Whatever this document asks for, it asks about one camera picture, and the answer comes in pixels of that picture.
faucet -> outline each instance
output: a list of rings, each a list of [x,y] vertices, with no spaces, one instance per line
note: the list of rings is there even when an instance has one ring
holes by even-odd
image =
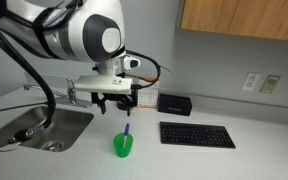
[[[59,96],[56,98],[56,103],[71,105],[71,106],[78,106],[78,107],[83,107],[83,108],[91,107],[92,106],[91,102],[76,98],[76,90],[75,90],[73,81],[71,79],[66,79],[66,80],[67,80],[67,85],[68,85],[67,95],[61,92],[52,90],[52,93],[54,95]],[[30,88],[42,89],[38,85],[31,85],[31,84],[25,84],[23,87],[24,87],[24,90],[26,91],[30,90]]]

sink drain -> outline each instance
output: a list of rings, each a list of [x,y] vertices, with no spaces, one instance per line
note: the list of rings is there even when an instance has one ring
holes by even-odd
[[[52,152],[60,152],[64,148],[64,143],[60,141],[50,141],[42,146],[41,149]]]

black box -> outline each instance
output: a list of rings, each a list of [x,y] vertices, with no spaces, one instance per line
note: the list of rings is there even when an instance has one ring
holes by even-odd
[[[191,110],[192,103],[190,98],[160,94],[158,112],[189,116]]]

green cup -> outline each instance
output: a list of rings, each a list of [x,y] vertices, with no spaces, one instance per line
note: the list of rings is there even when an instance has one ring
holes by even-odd
[[[124,148],[123,148],[124,133],[120,133],[116,135],[114,137],[113,142],[114,142],[114,148],[115,148],[116,154],[119,157],[124,158],[130,154],[131,149],[132,149],[132,144],[133,144],[133,137],[131,134],[127,135],[127,140],[126,140],[126,144]]]

wooden cabinet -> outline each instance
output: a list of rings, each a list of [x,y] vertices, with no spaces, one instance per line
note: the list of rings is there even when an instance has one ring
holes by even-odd
[[[288,0],[185,0],[181,28],[288,40]]]

